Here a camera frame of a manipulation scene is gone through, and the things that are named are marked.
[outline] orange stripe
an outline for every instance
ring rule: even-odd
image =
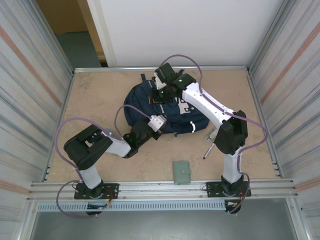
[[[295,185],[295,189],[297,191],[302,191],[302,190],[311,189],[317,186],[320,186],[320,176]]]
[[[287,72],[290,70],[290,68],[293,66],[293,64],[297,61],[297,59],[305,52],[307,47],[309,47],[309,45],[313,42],[313,40],[316,38],[316,36],[318,35],[319,32],[320,32],[320,22],[315,26],[315,28],[312,30],[312,32],[309,34],[309,36],[302,43],[301,47],[298,49],[296,54],[293,56],[291,61],[287,64],[287,66],[283,69],[283,71],[280,73],[280,75],[277,77],[277,79],[271,85],[270,89],[263,96],[263,98],[261,99],[262,104],[265,103],[266,99],[269,97],[271,92],[276,88],[276,86],[284,78],[284,76],[287,74]]]
[[[50,87],[45,83],[40,74],[36,71],[34,66],[28,61],[28,59],[23,55],[23,53],[19,50],[17,45],[12,41],[9,35],[5,32],[5,30],[0,26],[0,35],[2,39],[6,42],[6,44],[12,49],[12,51],[17,55],[17,57],[21,60],[21,62],[25,65],[25,67],[32,73],[32,75],[39,81],[42,87],[46,90],[46,92],[53,98],[56,104],[61,107],[62,103],[58,99],[58,97],[51,91]]]
[[[18,185],[15,185],[13,183],[3,181],[3,180],[0,180],[0,189],[8,190],[8,191],[15,192],[18,194],[24,194],[24,195],[29,194],[29,189],[26,189],[22,186],[18,186]]]

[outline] green wallet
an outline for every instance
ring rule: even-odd
[[[175,184],[189,184],[191,170],[188,161],[173,162],[173,180]]]

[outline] navy blue backpack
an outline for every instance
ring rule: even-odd
[[[124,100],[124,104],[132,105],[147,115],[162,115],[167,121],[162,132],[164,134],[193,133],[205,129],[209,119],[198,109],[180,98],[173,99],[172,103],[150,104],[149,96],[156,84],[152,80],[146,80],[141,74],[142,83],[134,86]],[[124,116],[127,123],[133,126],[137,121],[146,121],[146,117],[130,107],[124,108]]]

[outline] corrugated metal wall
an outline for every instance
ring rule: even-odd
[[[15,236],[41,181],[71,81],[50,39],[32,1],[0,1],[0,239]]]
[[[291,7],[252,75],[285,177],[320,239],[320,1]]]

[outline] white wall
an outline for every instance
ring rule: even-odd
[[[247,65],[283,0],[88,0],[110,67]],[[177,58],[174,65],[191,65]]]

